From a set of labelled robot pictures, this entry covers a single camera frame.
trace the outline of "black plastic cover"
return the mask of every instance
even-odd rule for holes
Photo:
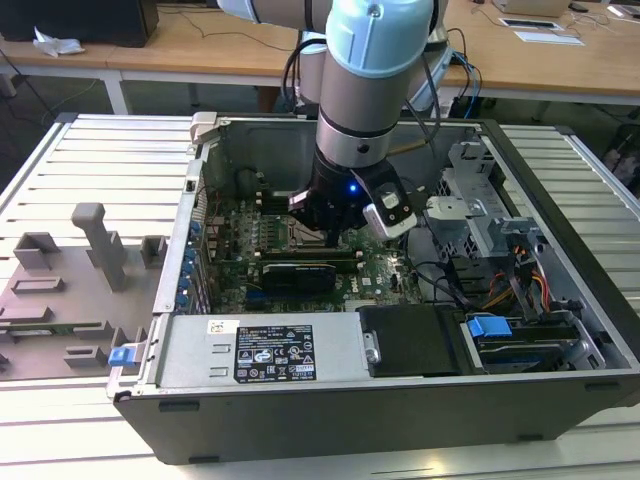
[[[373,377],[441,377],[475,372],[460,330],[461,310],[448,306],[362,307],[363,332],[378,340],[381,361]]]

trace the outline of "sticker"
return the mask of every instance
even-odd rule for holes
[[[240,325],[240,320],[209,320],[207,323],[207,333],[209,335],[236,333],[238,325]]]
[[[316,379],[311,325],[238,327],[235,358],[238,383]]]

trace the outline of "screw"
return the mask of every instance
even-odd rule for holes
[[[369,15],[370,17],[378,18],[380,16],[380,7],[376,4],[369,6],[367,15]]]

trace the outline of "white paper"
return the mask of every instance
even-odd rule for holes
[[[60,40],[58,38],[45,35],[35,27],[33,30],[36,34],[36,38],[33,40],[33,45],[47,55],[57,58],[58,55],[69,55],[72,53],[84,52],[84,48],[80,46],[80,41],[75,38],[65,38]]]
[[[559,45],[582,45],[578,38],[564,37],[553,33],[514,32],[524,42],[555,43]]]

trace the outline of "motherboard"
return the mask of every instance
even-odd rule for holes
[[[286,197],[217,197],[207,220],[212,313],[355,311],[421,303],[398,241],[368,227],[325,247],[324,233],[287,214]]]

